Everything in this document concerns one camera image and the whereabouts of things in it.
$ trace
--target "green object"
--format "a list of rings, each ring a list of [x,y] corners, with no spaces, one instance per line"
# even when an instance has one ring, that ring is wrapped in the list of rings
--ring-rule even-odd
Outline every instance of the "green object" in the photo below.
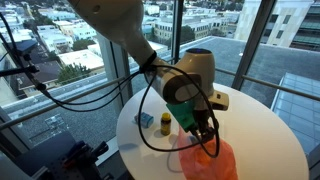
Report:
[[[167,107],[185,132],[197,128],[196,121],[192,114],[194,107],[193,101],[187,101],[177,105],[167,104]]]

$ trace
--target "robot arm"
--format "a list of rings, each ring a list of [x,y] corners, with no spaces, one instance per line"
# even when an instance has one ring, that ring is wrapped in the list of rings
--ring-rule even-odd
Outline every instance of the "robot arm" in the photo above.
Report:
[[[155,55],[144,38],[141,24],[143,4],[141,0],[68,0],[73,9],[94,29],[122,46],[140,67],[169,65]],[[198,83],[215,109],[227,110],[228,95],[214,91],[214,58],[210,51],[189,49],[175,65],[187,72]],[[208,117],[203,112],[208,108],[195,86],[181,73],[167,68],[157,70],[157,79],[153,88],[170,104],[179,104],[194,98],[195,119],[198,119],[199,131],[208,127]]]

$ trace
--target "city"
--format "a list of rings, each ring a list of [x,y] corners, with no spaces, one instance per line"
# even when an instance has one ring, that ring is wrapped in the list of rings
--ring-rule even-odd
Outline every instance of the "city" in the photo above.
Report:
[[[106,60],[103,59],[103,50],[100,49],[101,36],[81,19],[66,1],[11,0],[1,3],[0,12],[8,22],[15,42],[17,44],[31,42],[32,63],[40,71],[35,76],[46,84],[53,96],[76,94],[111,80],[108,79]],[[145,0],[143,3],[145,10],[141,27],[143,35],[159,57],[169,60],[174,27],[174,1]],[[186,49],[191,47],[206,48],[214,53],[216,68],[235,73],[260,2],[190,0],[184,3],[180,55],[182,56]],[[0,21],[0,31],[5,40],[10,42],[2,21]],[[289,76],[286,73],[291,73],[319,84],[319,54],[320,2],[279,0],[265,27],[256,60],[249,74],[281,84],[282,78]],[[3,44],[0,46],[0,56],[0,70],[17,67],[7,55]],[[130,70],[136,71],[138,65],[130,55],[128,61]],[[232,76],[216,72],[217,83],[231,86],[232,80]],[[136,93],[146,87],[146,82],[143,77],[138,77],[133,80],[132,85],[133,92]],[[0,87],[0,105],[11,119],[19,118],[52,103],[36,90],[24,74],[0,77]],[[315,85],[312,88],[314,94],[319,96],[320,86]],[[77,102],[96,99],[109,89],[100,90]],[[281,109],[277,109],[276,105],[273,106],[278,94],[275,89],[264,90],[259,85],[247,82],[243,91],[269,108],[275,107],[275,112],[280,113]],[[102,105],[110,99],[107,98],[99,103]],[[80,109],[90,108],[91,106],[84,105]],[[320,142],[319,114],[314,113],[315,119],[318,120],[316,125],[312,125],[314,133],[298,137],[310,141],[304,147],[306,154]],[[117,114],[112,106],[108,105],[99,110],[99,113],[74,113],[56,108],[16,127],[32,145],[68,130],[76,140],[84,139],[92,146],[96,146],[102,140],[109,140],[115,136],[116,122]]]

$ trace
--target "orange plastic bag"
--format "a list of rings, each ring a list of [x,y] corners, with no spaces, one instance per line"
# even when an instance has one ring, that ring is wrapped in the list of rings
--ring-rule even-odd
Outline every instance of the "orange plastic bag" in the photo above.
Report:
[[[216,149],[215,139],[205,147],[210,153]],[[180,127],[178,147],[190,145],[189,135]],[[180,164],[188,180],[237,180],[236,161],[232,147],[220,139],[220,153],[217,158],[209,157],[200,145],[179,151]]]

